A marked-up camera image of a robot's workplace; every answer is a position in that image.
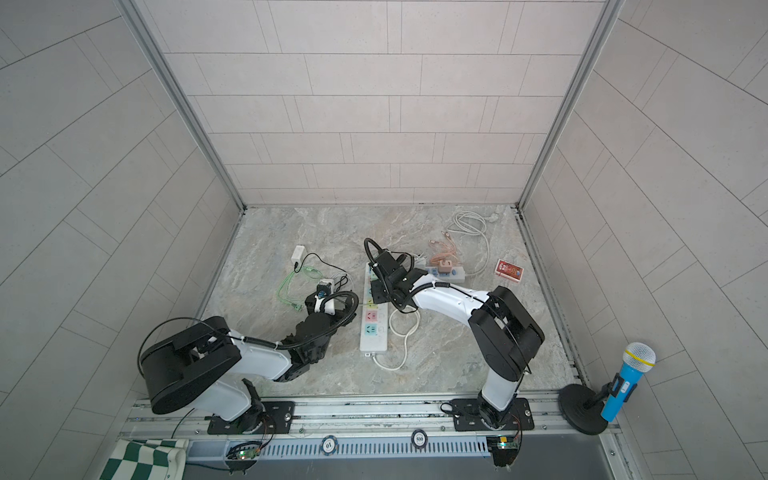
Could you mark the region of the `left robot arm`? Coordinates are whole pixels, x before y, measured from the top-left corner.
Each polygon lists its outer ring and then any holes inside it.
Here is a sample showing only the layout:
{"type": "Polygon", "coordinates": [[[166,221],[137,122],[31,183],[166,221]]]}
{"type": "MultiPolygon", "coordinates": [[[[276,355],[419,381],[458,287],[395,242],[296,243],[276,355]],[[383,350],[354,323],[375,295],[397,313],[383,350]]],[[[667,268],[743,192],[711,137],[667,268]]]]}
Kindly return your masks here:
{"type": "Polygon", "coordinates": [[[278,343],[230,329],[221,316],[194,319],[188,328],[152,346],[142,344],[137,368],[152,412],[185,407],[211,414],[208,432],[244,434],[267,425],[268,408],[251,378],[288,382],[322,360],[330,339],[356,316],[352,291],[307,297],[308,316],[278,343]]]}

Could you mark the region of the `short blue power strip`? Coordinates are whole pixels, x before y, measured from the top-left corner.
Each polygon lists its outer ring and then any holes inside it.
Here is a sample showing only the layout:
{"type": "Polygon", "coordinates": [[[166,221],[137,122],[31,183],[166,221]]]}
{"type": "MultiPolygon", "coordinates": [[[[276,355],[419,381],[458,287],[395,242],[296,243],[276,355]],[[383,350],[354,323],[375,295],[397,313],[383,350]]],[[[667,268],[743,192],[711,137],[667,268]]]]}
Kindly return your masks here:
{"type": "Polygon", "coordinates": [[[418,259],[415,261],[415,266],[426,270],[441,281],[458,284],[463,284],[466,281],[466,273],[462,265],[450,264],[450,268],[448,268],[447,266],[429,264],[427,259],[418,259]]]}

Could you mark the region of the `long multicolour power strip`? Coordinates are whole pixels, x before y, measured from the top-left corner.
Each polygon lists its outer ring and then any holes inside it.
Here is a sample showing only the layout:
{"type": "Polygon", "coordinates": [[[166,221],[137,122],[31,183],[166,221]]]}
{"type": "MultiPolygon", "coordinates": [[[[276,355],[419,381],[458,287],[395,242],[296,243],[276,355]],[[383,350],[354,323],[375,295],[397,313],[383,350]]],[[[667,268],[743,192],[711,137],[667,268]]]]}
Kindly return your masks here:
{"type": "Polygon", "coordinates": [[[377,280],[370,266],[366,266],[363,288],[360,351],[365,356],[386,352],[388,349],[389,304],[374,302],[371,284],[377,280]]]}

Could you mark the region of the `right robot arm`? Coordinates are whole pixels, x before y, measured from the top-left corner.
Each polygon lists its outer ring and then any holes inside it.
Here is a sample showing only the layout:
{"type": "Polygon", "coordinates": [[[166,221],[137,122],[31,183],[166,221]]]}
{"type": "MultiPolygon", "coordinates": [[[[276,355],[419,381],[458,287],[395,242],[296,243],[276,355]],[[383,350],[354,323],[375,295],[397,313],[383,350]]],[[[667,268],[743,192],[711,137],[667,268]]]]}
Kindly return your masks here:
{"type": "Polygon", "coordinates": [[[467,326],[489,367],[478,395],[478,416],[494,430],[513,419],[513,401],[545,334],[515,294],[504,286],[478,291],[455,286],[415,266],[413,256],[394,256],[371,238],[363,242],[375,275],[373,301],[389,303],[402,314],[422,309],[467,326]]]}

